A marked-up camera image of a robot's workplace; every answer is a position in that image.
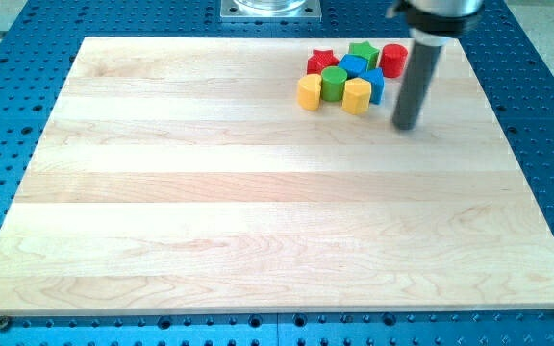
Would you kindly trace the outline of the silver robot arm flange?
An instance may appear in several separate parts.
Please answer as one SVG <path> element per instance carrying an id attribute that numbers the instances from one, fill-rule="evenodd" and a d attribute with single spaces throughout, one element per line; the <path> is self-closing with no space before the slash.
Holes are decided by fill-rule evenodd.
<path id="1" fill-rule="evenodd" d="M 481 21 L 483 0 L 395 0 L 386 18 L 402 15 L 415 43 L 441 47 L 472 31 Z"/>

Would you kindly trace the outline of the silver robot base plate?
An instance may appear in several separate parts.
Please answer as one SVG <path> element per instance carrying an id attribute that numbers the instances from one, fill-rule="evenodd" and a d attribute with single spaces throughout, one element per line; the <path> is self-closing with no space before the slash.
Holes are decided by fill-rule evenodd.
<path id="1" fill-rule="evenodd" d="M 319 0 L 220 0 L 222 22 L 305 21 L 322 18 Z"/>

